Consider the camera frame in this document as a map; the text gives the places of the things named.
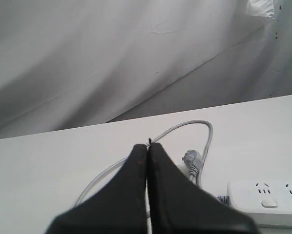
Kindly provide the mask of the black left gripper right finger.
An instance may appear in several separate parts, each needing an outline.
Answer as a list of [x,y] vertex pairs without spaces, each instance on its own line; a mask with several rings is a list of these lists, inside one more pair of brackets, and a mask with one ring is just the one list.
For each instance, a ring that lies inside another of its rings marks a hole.
[[187,179],[160,143],[147,151],[147,189],[154,234],[258,234],[249,216]]

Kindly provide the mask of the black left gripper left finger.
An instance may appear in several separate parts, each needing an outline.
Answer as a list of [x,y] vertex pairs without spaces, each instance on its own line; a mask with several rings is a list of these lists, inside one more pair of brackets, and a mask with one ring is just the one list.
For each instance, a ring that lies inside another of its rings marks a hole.
[[137,144],[117,174],[95,195],[57,216],[48,234],[146,234],[147,147]]

